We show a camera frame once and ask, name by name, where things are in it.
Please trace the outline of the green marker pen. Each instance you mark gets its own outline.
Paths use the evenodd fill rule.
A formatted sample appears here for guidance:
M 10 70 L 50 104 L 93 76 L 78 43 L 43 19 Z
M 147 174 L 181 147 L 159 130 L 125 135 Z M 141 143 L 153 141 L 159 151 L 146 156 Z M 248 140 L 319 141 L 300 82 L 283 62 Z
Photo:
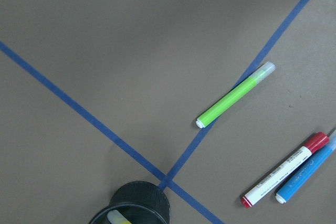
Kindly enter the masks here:
M 220 115 L 227 111 L 238 100 L 240 100 L 249 91 L 251 91 L 256 85 L 258 85 L 271 73 L 273 73 L 275 69 L 276 66 L 272 62 L 268 61 L 264 63 L 249 77 L 247 77 L 242 83 L 240 83 L 237 87 L 233 88 L 232 91 L 227 93 L 213 106 L 206 110 L 202 115 L 200 115 L 196 119 L 196 125 L 200 129 L 203 129 L 210 125 L 215 119 L 217 119 Z

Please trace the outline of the red capped white marker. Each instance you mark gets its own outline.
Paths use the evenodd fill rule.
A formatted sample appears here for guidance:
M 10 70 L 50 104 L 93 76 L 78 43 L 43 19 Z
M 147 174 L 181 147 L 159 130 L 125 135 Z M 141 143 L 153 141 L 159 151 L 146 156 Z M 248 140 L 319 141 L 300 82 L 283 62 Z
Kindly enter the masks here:
M 300 148 L 292 153 L 278 167 L 261 178 L 254 187 L 241 197 L 241 203 L 245 208 L 250 208 L 267 195 L 275 186 L 280 184 L 312 154 L 323 148 L 330 142 L 330 138 L 323 132 L 318 132 L 308 139 Z

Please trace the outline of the blue marker pen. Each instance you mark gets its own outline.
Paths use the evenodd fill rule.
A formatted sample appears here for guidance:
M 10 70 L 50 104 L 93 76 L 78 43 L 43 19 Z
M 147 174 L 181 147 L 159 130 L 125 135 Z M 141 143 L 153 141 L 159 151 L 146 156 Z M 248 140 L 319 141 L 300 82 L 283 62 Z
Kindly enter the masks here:
M 329 143 L 314 153 L 276 192 L 276 200 L 287 203 L 308 181 L 317 169 L 335 151 L 335 131 L 330 135 Z

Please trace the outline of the brown paper table cover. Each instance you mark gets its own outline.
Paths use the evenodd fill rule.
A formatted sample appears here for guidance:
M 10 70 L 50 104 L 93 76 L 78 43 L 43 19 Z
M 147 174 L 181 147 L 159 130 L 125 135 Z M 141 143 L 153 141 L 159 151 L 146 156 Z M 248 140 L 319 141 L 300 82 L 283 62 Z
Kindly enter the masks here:
M 1 43 L 166 176 L 299 1 L 1 0 Z M 335 0 L 310 0 L 257 69 L 268 61 L 169 185 L 223 223 L 335 223 L 335 156 L 287 204 L 240 203 L 335 127 Z M 134 180 L 161 182 L 1 52 L 1 223 L 88 223 Z M 171 223 L 211 223 L 164 193 Z

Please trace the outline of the blue tape strip crosswise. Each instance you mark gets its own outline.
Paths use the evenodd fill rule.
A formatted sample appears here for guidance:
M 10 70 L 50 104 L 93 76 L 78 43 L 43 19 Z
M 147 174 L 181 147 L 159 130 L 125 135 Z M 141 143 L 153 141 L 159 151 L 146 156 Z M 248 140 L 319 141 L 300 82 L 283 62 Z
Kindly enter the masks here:
M 126 152 L 129 156 L 131 156 L 136 162 L 138 162 L 143 168 L 149 171 L 153 176 L 155 176 L 159 180 L 163 180 L 165 174 L 162 171 L 160 171 L 156 166 L 154 166 L 151 162 L 149 162 L 145 157 L 143 157 L 139 152 L 137 152 L 124 140 L 118 137 L 107 126 L 101 123 L 95 116 L 93 116 L 84 107 L 82 107 L 69 95 L 67 95 L 55 84 L 53 84 L 48 78 L 46 78 L 43 74 L 37 71 L 27 61 L 25 61 L 17 53 L 15 53 L 9 47 L 7 47 L 3 42 L 1 43 L 1 52 L 4 53 L 7 57 L 9 57 L 16 64 L 18 64 L 26 72 L 28 72 L 32 77 L 34 77 L 44 87 L 46 87 L 49 91 L 51 91 L 55 96 L 61 99 L 65 104 L 67 104 L 74 111 L 76 111 L 81 117 L 83 117 L 86 121 L 88 121 L 104 136 L 110 139 L 114 144 L 119 146 L 124 152 Z M 169 185 L 168 188 L 174 191 L 180 198 L 182 198 L 186 203 L 188 203 L 191 207 L 193 207 L 197 212 L 199 212 L 211 223 L 223 223 L 217 216 L 211 213 L 207 208 L 205 208 L 201 203 L 199 203 L 196 199 L 194 199 L 190 194 L 188 194 L 176 183 Z

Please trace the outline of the black mesh pen cup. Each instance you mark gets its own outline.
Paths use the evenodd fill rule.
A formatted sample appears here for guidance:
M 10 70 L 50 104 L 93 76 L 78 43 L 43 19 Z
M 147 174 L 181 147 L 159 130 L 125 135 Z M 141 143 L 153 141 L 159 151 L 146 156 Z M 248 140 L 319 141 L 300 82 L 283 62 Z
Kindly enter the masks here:
M 109 204 L 97 212 L 89 223 L 107 223 L 108 212 L 116 210 L 131 223 L 170 223 L 171 208 L 158 186 L 133 181 L 121 186 Z

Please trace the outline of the yellow highlighter pen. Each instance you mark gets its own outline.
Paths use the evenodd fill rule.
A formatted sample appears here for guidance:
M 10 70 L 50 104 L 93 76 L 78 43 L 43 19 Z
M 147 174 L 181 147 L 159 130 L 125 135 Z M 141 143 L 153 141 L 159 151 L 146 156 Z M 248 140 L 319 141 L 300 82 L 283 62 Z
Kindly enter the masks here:
M 107 220 L 111 224 L 131 224 L 131 222 L 117 210 L 109 211 Z

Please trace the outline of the blue tape strip lengthwise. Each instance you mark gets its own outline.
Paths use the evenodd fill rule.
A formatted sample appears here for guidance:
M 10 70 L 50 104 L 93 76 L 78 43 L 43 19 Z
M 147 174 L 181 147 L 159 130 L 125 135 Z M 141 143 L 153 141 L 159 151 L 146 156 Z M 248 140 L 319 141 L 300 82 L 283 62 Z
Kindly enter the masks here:
M 268 55 L 268 53 L 271 51 L 271 49 L 276 44 L 276 42 L 279 40 L 279 38 L 283 35 L 283 33 L 286 31 L 286 29 L 290 26 L 290 24 L 293 22 L 293 20 L 303 10 L 303 8 L 307 5 L 307 3 L 309 1 L 310 0 L 300 0 L 296 4 L 296 6 L 293 8 L 293 10 L 287 15 L 287 17 L 279 25 L 279 27 L 276 29 L 276 31 L 268 39 L 266 44 L 262 47 L 261 51 L 255 57 L 255 59 L 250 63 L 250 65 L 247 67 L 247 69 L 244 71 L 244 73 L 241 75 L 241 77 L 234 84 L 234 87 L 237 87 L 241 82 L 243 82 L 248 77 L 249 74 L 252 73 L 252 71 L 257 69 L 259 64 Z M 188 161 L 188 159 L 191 157 L 193 152 L 197 149 L 199 144 L 202 142 L 202 140 L 205 138 L 205 136 L 208 134 L 208 132 L 211 130 L 211 128 L 214 124 L 215 123 L 212 122 L 209 126 L 201 129 L 197 133 L 197 135 L 191 141 L 191 143 L 186 148 L 186 150 L 183 152 L 183 154 L 180 156 L 180 158 L 176 161 L 176 163 L 173 165 L 173 167 L 169 170 L 168 174 L 162 179 L 162 181 L 159 184 L 159 189 L 164 190 L 167 186 L 169 186 L 169 184 L 172 182 L 173 178 L 178 174 L 178 172 L 181 170 L 181 168 L 184 166 L 184 164 Z

